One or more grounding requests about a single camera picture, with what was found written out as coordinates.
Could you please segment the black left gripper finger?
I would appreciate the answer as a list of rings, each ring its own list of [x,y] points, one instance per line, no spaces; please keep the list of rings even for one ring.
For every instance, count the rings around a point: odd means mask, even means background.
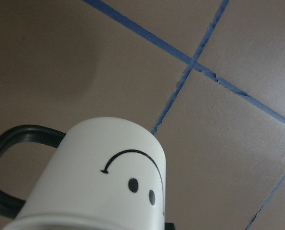
[[[165,223],[165,230],[175,230],[175,224],[172,222]]]

